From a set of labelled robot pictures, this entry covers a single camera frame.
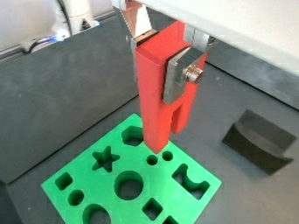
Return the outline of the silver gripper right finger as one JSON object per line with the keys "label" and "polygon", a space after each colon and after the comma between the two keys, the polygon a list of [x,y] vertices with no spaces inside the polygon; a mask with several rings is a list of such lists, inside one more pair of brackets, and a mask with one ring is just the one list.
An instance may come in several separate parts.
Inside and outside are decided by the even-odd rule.
{"label": "silver gripper right finger", "polygon": [[214,45],[214,37],[189,24],[183,30],[183,40],[190,44],[167,61],[163,86],[163,102],[173,104],[185,93],[186,84],[198,84],[203,69],[199,61]]}

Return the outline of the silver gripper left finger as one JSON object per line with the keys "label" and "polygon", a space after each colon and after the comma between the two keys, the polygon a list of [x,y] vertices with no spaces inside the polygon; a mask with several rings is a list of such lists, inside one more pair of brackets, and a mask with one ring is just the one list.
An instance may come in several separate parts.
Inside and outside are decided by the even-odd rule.
{"label": "silver gripper left finger", "polygon": [[157,34],[147,8],[137,0],[113,0],[113,6],[126,27],[131,49],[135,50]]}

